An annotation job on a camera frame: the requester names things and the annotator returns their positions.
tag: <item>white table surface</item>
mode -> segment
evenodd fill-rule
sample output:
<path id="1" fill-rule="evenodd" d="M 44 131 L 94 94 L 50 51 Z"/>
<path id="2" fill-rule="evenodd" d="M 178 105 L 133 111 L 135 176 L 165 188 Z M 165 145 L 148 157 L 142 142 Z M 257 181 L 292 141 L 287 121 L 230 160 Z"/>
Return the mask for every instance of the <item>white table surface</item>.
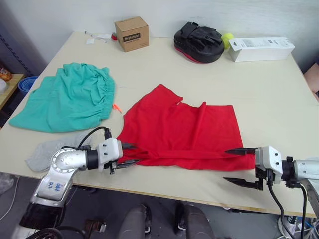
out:
<path id="1" fill-rule="evenodd" d="M 196 64 L 173 48 L 173 40 L 150 38 L 150 45 L 139 50 L 123 52 L 117 42 L 96 40 L 74 32 L 34 83 L 39 87 L 45 76 L 55 75 L 64 63 L 89 63 L 109 67 L 116 82 L 114 102 L 124 113 L 143 95 L 162 83 L 184 102 L 199 106 L 233 105 L 245 147 L 271 145 L 285 156 L 305 159 L 319 156 L 319 107 L 292 56 L 281 61 L 234 63 L 225 52 L 211 64 Z M 12 116 L 25 106 L 28 95 Z M 113 110 L 102 126 L 118 136 L 123 117 Z M 0 171 L 41 178 L 44 173 L 32 172 L 26 165 L 39 143 L 70 136 L 74 133 L 41 133 L 11 127 L 0 131 Z M 102 133 L 94 137 L 97 144 Z M 223 177 L 240 177 L 254 181 L 254 170 L 217 172 L 185 170 L 178 167 L 134 166 L 117 170 L 79 172 L 74 183 L 97 188 L 134 192 L 165 198 L 187 200 L 237 209 L 279 213 L 267 187 L 264 191 L 242 188 Z M 284 183 L 274 191 L 287 215 L 300 215 L 302 192 L 288 189 Z M 314 213 L 307 205 L 307 216 Z"/>

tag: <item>cardboard box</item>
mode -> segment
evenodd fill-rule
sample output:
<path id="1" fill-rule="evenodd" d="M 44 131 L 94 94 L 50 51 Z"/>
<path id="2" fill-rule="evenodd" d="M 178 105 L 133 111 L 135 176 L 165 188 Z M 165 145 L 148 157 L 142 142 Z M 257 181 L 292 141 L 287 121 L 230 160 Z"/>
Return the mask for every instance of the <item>cardboard box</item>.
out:
<path id="1" fill-rule="evenodd" d="M 283 60 L 295 48 L 285 37 L 233 38 L 229 43 L 235 62 Z"/>
<path id="2" fill-rule="evenodd" d="M 124 51 L 132 51 L 149 45 L 149 26 L 140 17 L 115 22 L 116 34 Z"/>

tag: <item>red shirt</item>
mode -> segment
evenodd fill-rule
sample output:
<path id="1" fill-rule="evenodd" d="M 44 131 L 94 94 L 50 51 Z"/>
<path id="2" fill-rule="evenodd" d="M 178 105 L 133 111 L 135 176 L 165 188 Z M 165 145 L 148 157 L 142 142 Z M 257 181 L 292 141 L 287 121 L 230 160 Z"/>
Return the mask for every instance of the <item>red shirt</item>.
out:
<path id="1" fill-rule="evenodd" d="M 193 107 L 158 85 L 124 115 L 118 140 L 138 149 L 125 150 L 120 162 L 141 159 L 144 166 L 179 166 L 219 171 L 255 168 L 255 156 L 225 153 L 242 148 L 233 106 Z"/>

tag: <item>printed label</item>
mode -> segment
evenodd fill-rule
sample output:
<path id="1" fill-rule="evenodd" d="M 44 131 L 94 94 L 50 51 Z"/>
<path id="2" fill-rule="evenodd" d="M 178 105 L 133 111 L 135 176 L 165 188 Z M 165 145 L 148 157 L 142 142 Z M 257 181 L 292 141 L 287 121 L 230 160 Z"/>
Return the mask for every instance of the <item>printed label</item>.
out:
<path id="1" fill-rule="evenodd" d="M 138 39 L 140 37 L 141 37 L 140 33 L 136 33 L 136 34 L 129 35 L 129 36 L 124 36 L 123 37 L 123 42 L 132 41 L 132 40 Z"/>
<path id="2" fill-rule="evenodd" d="M 271 47 L 273 42 L 269 39 L 243 39 L 246 47 Z"/>
<path id="3" fill-rule="evenodd" d="M 54 190 L 55 192 L 60 192 L 61 189 L 64 187 L 63 184 L 58 182 L 48 182 L 48 189 Z"/>

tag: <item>white cable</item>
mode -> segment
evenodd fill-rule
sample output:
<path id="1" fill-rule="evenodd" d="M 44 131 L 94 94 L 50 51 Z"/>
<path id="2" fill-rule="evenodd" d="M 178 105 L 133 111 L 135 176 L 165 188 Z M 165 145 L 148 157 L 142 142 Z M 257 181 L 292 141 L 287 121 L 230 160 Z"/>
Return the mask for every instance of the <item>white cable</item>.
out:
<path id="1" fill-rule="evenodd" d="M 16 181 L 15 190 L 14 190 L 14 195 L 13 195 L 13 199 L 12 199 L 11 205 L 10 205 L 8 211 L 0 218 L 0 222 L 2 221 L 3 218 L 6 217 L 6 215 L 10 212 L 10 210 L 11 210 L 12 207 L 13 207 L 13 204 L 14 204 L 14 201 L 15 201 L 15 196 L 16 196 L 16 191 L 17 191 L 17 189 L 18 189 L 19 180 L 20 180 L 20 177 L 18 177 L 18 180 Z"/>
<path id="2" fill-rule="evenodd" d="M 74 192 L 72 193 L 70 199 L 69 199 L 69 200 L 67 201 L 67 203 L 65 204 L 66 206 L 71 202 L 71 200 L 72 200 L 72 198 L 73 198 L 73 196 L 74 196 L 74 194 L 76 193 L 77 190 L 78 190 L 78 188 L 75 188 L 75 190 L 74 190 Z"/>
<path id="3" fill-rule="evenodd" d="M 312 228 L 307 228 L 307 229 L 305 229 L 304 230 L 304 232 L 306 232 L 306 231 L 309 231 L 309 230 L 311 230 Z M 280 236 L 280 237 L 277 237 L 276 239 L 281 239 L 281 238 L 287 238 L 286 236 Z"/>
<path id="4" fill-rule="evenodd" d="M 314 227 L 314 231 L 315 231 L 315 233 L 317 234 L 317 236 L 319 237 L 319 233 L 318 233 L 316 227 Z"/>
<path id="5" fill-rule="evenodd" d="M 304 236 L 304 239 L 317 239 L 316 235 L 314 234 L 314 231 L 316 231 L 316 226 L 318 225 L 318 223 L 312 223 L 311 230 Z"/>

